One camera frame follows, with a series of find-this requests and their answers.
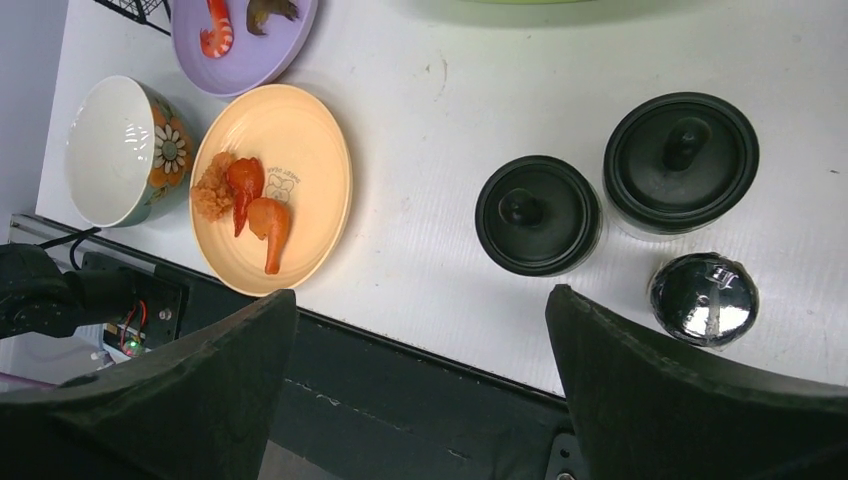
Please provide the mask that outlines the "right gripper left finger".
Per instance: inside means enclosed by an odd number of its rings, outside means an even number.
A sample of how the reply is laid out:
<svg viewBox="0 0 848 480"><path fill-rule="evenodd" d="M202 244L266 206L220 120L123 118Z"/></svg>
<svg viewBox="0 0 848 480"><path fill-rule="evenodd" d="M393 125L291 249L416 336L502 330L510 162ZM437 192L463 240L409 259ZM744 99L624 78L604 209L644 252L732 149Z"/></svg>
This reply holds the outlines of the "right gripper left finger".
<svg viewBox="0 0 848 480"><path fill-rule="evenodd" d="M5 479L254 479L298 325L280 290L139 358L1 397Z"/></svg>

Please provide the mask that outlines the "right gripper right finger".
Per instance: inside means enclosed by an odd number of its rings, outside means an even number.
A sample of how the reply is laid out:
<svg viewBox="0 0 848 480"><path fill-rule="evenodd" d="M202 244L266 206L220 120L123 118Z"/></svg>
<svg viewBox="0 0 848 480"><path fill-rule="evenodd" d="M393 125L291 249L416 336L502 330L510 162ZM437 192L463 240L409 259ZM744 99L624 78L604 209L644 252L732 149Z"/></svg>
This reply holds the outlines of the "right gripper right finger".
<svg viewBox="0 0 848 480"><path fill-rule="evenodd" d="M688 346L558 285L545 318L594 479L843 479L847 390Z"/></svg>

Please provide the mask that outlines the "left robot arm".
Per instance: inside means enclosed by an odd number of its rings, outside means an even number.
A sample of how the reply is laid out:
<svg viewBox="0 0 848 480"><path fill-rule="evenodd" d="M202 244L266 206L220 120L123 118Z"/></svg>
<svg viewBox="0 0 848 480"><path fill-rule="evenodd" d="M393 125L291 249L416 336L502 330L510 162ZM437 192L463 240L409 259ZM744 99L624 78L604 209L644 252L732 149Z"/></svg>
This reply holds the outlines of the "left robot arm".
<svg viewBox="0 0 848 480"><path fill-rule="evenodd" d="M137 305L126 270L61 272L37 245L1 247L1 337L72 336L81 326L123 317Z"/></svg>

